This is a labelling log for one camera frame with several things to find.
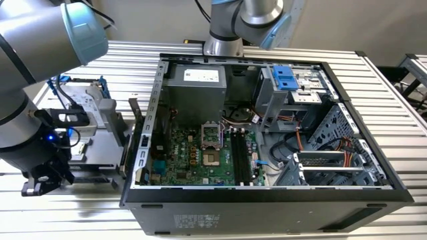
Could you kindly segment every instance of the perforated metal panel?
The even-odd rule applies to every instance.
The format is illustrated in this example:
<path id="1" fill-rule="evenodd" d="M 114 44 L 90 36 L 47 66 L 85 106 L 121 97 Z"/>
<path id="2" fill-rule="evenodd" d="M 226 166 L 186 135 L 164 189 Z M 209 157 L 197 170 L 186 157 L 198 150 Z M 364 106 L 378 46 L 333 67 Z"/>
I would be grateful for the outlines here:
<path id="1" fill-rule="evenodd" d="M 316 150 L 324 143 L 333 139 L 350 137 L 358 134 L 358 129 L 354 121 L 348 114 L 348 111 L 341 103 L 332 106 L 328 111 L 317 129 L 314 130 L 308 142 L 312 150 Z M 330 146 L 336 148 L 338 141 L 333 142 Z"/>
<path id="2" fill-rule="evenodd" d="M 104 75 L 110 97 L 117 100 L 117 110 L 132 118 L 126 101 L 137 98 L 141 110 L 146 110 L 158 53 L 201 54 L 196 44 L 157 44 L 117 42 L 109 43 L 109 51 L 88 66 L 69 71 L 78 78 Z M 288 59 L 328 62 L 341 83 L 356 84 L 358 89 L 346 90 L 356 105 L 398 108 L 404 116 L 362 114 L 366 126 L 385 126 L 388 130 L 370 130 L 393 169 L 408 188 L 414 204 L 381 217 L 366 226 L 349 233 L 321 233 L 304 235 L 210 235 L 173 236 L 168 239 L 204 240 L 266 240 L 266 239 L 338 239 L 338 240 L 424 240 L 427 239 L 427 137 L 405 135 L 394 131 L 397 125 L 416 127 L 422 133 L 408 107 L 401 103 L 384 79 L 372 66 L 352 51 L 278 48 L 264 51 L 245 47 L 244 55 L 253 58 Z M 382 90 L 372 90 L 372 85 L 382 85 Z M 43 86 L 35 102 L 50 96 Z M 110 185 L 73 185 L 53 195 L 22 198 L 19 189 L 23 179 L 14 168 L 0 162 L 0 238 L 6 239 L 156 239 L 140 230 L 132 213 L 118 208 L 120 193 Z"/>

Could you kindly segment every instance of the wire bundle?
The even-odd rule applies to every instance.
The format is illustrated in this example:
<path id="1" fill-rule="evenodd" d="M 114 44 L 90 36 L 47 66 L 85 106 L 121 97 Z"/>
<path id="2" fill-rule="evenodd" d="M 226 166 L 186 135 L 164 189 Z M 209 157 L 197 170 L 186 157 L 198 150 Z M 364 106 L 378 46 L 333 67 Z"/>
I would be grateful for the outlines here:
<path id="1" fill-rule="evenodd" d="M 202 17 L 205 18 L 205 20 L 206 20 L 208 22 L 210 22 L 210 17 L 209 17 L 209 15 L 208 15 L 206 11 L 204 10 L 202 6 L 200 5 L 198 0 L 193 0 L 193 1 L 194 1 L 194 4 L 197 5 L 197 8 L 198 8 L 198 10 L 200 10 L 200 13 L 201 13 Z"/>

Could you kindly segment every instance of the slotted metal surface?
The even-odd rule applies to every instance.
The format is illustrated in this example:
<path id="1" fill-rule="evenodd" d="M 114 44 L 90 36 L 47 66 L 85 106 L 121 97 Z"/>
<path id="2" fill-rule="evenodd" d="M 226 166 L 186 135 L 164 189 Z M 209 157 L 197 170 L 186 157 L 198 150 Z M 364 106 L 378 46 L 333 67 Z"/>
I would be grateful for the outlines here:
<path id="1" fill-rule="evenodd" d="M 348 92 L 350 100 L 373 133 L 394 170 L 414 199 L 404 207 L 353 232 L 304 235 L 209 235 L 173 236 L 168 239 L 346 239 L 421 240 L 427 238 L 427 138 L 425 127 L 398 100 L 368 60 L 350 51 L 281 48 L 244 50 L 246 57 L 325 61 Z M 197 44 L 109 43 L 108 54 L 88 66 L 68 72 L 72 77 L 108 81 L 117 110 L 130 118 L 126 100 L 137 97 L 144 110 L 158 61 L 158 53 L 200 54 Z M 43 87 L 34 102 L 54 107 L 50 91 Z M 22 198 L 23 179 L 15 169 L 0 162 L 0 235 L 1 239 L 81 238 L 118 239 L 145 237 L 130 212 L 118 208 L 120 193 L 109 184 L 76 184 L 51 195 Z"/>

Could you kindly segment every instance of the metal frame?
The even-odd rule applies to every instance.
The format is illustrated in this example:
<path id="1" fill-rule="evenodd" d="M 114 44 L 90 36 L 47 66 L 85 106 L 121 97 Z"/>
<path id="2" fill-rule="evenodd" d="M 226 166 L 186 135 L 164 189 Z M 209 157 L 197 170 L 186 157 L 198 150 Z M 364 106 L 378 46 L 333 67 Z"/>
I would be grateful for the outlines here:
<path id="1" fill-rule="evenodd" d="M 332 225 L 322 225 L 325 218 L 318 222 L 317 225 L 289 226 L 289 231 L 333 231 L 333 232 L 348 232 L 360 227 L 362 224 L 369 223 L 373 219 L 381 217 L 385 213 L 394 211 L 398 207 L 408 205 L 413 200 L 405 189 L 396 172 L 393 171 L 384 154 L 374 141 L 373 137 L 368 131 L 366 126 L 358 119 L 358 113 L 350 102 L 346 100 L 345 90 L 338 81 L 336 81 L 336 76 L 329 69 L 326 62 L 316 61 L 297 61 L 297 60 L 269 60 L 269 59 L 254 59 L 254 58 L 230 58 L 230 57 L 217 57 L 217 56 L 196 56 L 196 55 L 178 55 L 178 54 L 161 54 L 157 72 L 154 75 L 154 84 L 160 84 L 162 77 L 168 74 L 170 64 L 222 64 L 222 65 L 250 65 L 250 66 L 270 66 L 270 65 L 286 65 L 286 64 L 309 64 L 318 65 L 328 75 L 328 79 L 332 81 L 333 89 L 336 89 L 341 103 L 337 105 L 340 111 L 345 114 L 345 119 L 349 121 L 350 128 L 360 134 L 361 138 L 365 139 L 365 145 L 369 147 L 373 157 L 377 159 L 380 167 L 382 168 L 386 179 L 382 179 L 381 186 L 373 186 L 373 181 L 376 180 L 370 172 L 362 172 L 357 175 L 356 182 L 360 181 L 360 185 L 364 187 L 354 186 L 305 186 L 304 175 L 302 175 L 302 165 L 298 164 L 297 157 L 293 157 L 293 162 L 285 166 L 284 175 L 292 175 L 290 179 L 294 182 L 286 182 L 290 186 L 305 186 L 304 188 L 294 188 L 288 185 L 276 187 L 253 187 L 253 186 L 154 186 L 154 185 L 140 185 L 136 178 L 144 178 L 140 176 L 138 171 L 146 172 L 150 169 L 148 160 L 149 144 L 146 146 L 140 146 L 134 165 L 132 179 L 126 179 L 125 191 L 122 191 L 120 203 L 130 209 L 137 221 L 140 221 L 141 228 L 149 232 L 152 235 L 180 235 L 180 234 L 236 234 L 241 231 L 249 231 L 254 234 L 268 233 L 269 231 L 284 233 L 285 230 L 280 229 L 278 225 L 265 225 L 261 224 L 260 228 L 253 229 L 253 221 L 258 215 L 250 215 L 245 217 L 238 217 L 240 213 L 237 208 L 233 208 L 234 203 L 249 204 L 252 208 L 265 208 L 269 203 L 276 203 L 277 207 L 288 209 L 288 205 L 293 205 L 297 209 L 301 206 L 310 208 L 313 212 L 318 212 L 320 209 L 333 211 L 333 208 L 328 203 L 333 203 L 337 206 L 344 206 L 346 210 L 352 211 L 344 216 L 340 214 L 330 213 L 328 215 L 328 221 L 337 221 Z M 161 86 L 152 88 L 152 93 L 156 93 Z M 150 95 L 146 120 L 142 128 L 141 138 L 150 138 L 152 122 L 154 121 L 154 109 L 158 103 L 158 94 Z M 192 209 L 193 204 L 197 203 L 202 205 L 202 209 Z M 380 206 L 374 211 L 370 212 L 369 206 Z M 270 208 L 264 209 L 268 212 L 270 218 L 276 218 L 278 211 L 270 210 Z M 221 224 L 214 225 L 216 229 L 205 229 L 202 226 L 196 228 L 180 228 L 180 221 L 174 219 L 174 223 L 168 222 L 172 216 L 180 215 L 201 215 L 206 213 L 217 214 L 222 216 Z M 309 216 L 300 216 L 301 221 L 306 221 Z M 238 227 L 237 230 L 230 229 L 224 222 L 232 220 L 245 227 Z M 281 221 L 284 224 L 292 225 L 290 219 Z"/>
<path id="2" fill-rule="evenodd" d="M 76 78 L 94 78 L 102 74 L 108 81 L 110 97 L 117 100 L 117 111 L 126 119 L 132 119 L 133 113 L 128 105 L 128 98 L 137 98 L 142 114 L 145 114 L 158 53 L 201 54 L 201 46 L 198 44 L 110 41 L 108 54 L 90 62 L 88 66 L 70 70 L 68 74 Z M 356 108 L 374 106 L 381 110 L 372 115 L 372 111 L 362 109 L 360 117 L 368 128 L 389 129 L 369 132 L 414 200 L 414 205 L 401 208 L 349 233 L 300 234 L 297 238 L 345 238 L 348 240 L 356 240 L 360 237 L 364 240 L 427 238 L 427 162 L 424 161 L 427 160 L 427 138 L 422 135 L 422 127 L 417 126 L 413 114 L 406 107 L 401 106 L 401 100 L 390 94 L 390 88 L 382 84 L 382 79 L 373 75 L 372 69 L 352 51 L 290 48 L 264 51 L 256 47 L 245 47 L 244 55 L 253 58 L 328 62 L 348 92 L 352 105 Z M 374 87 L 378 90 L 369 90 L 372 86 L 384 86 L 384 88 Z M 51 97 L 49 93 L 47 86 L 42 86 L 34 99 L 38 107 L 45 104 L 43 98 Z M 384 111 L 386 108 L 398 108 L 404 110 L 405 115 L 381 115 L 386 113 Z M 408 134 L 412 131 L 393 131 L 394 126 L 416 128 L 413 132 L 418 134 Z M 0 217 L 7 219 L 0 226 L 0 232 L 7 232 L 3 234 L 5 238 L 33 235 L 55 239 L 69 236 L 85 239 L 121 238 L 122 235 L 129 238 L 140 238 L 144 235 L 132 213 L 118 209 L 120 193 L 108 184 L 97 184 L 94 187 L 73 185 L 54 192 L 53 195 L 27 199 L 14 192 L 19 191 L 23 182 L 15 169 L 0 162 L 0 172 L 5 173 L 2 176 L 0 174 L 0 197 L 7 202 L 0 208 Z M 296 236 L 288 234 L 202 236 L 202 238 L 209 237 L 220 240 L 254 240 L 286 239 Z M 173 239 L 186 238 L 193 237 L 176 236 Z"/>

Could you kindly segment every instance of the blue clip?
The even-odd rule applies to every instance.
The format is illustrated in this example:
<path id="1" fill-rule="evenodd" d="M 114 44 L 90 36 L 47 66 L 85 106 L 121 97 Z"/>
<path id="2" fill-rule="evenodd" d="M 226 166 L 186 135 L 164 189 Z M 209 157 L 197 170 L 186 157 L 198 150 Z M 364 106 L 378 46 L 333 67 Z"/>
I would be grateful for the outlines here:
<path id="1" fill-rule="evenodd" d="M 277 89 L 284 91 L 294 91 L 298 89 L 298 83 L 293 77 L 292 69 L 288 66 L 273 66 L 272 76 L 277 81 Z"/>
<path id="2" fill-rule="evenodd" d="M 268 165 L 266 161 L 261 161 L 261 160 L 254 160 L 254 163 L 261 164 L 261 165 Z"/>
<path id="3" fill-rule="evenodd" d="M 59 76 L 58 81 L 61 83 L 68 83 L 72 80 L 70 76 Z"/>
<path id="4" fill-rule="evenodd" d="M 108 90 L 108 86 L 106 86 L 106 80 L 102 76 L 100 76 L 98 78 L 98 83 L 100 83 L 100 86 L 101 86 L 101 95 L 105 99 L 110 99 L 112 96 L 109 95 L 109 90 Z"/>

